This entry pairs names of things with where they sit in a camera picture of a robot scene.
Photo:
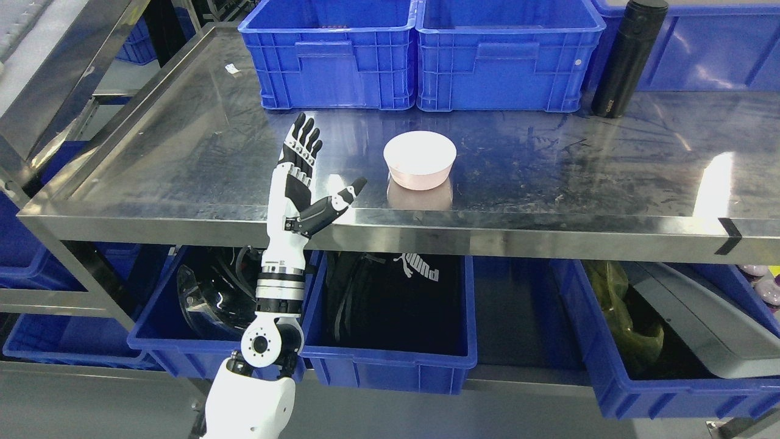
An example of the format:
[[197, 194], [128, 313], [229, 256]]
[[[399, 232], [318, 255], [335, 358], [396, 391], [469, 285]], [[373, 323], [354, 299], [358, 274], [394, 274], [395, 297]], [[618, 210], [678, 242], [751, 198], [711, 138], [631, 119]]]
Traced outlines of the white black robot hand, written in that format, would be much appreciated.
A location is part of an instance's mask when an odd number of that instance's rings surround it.
[[359, 177], [315, 201], [311, 184], [322, 147], [315, 119], [301, 112], [285, 135], [271, 173], [266, 220], [269, 243], [262, 256], [263, 273], [303, 272], [303, 252], [309, 240], [348, 211], [367, 184], [367, 178]]

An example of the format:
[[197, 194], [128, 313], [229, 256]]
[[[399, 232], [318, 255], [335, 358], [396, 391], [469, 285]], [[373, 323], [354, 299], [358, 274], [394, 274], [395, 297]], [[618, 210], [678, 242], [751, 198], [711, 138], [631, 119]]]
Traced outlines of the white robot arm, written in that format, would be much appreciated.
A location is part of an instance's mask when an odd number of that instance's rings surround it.
[[255, 290], [255, 317], [220, 364], [204, 407], [205, 438], [278, 438], [296, 396], [303, 347], [305, 270], [268, 263]]

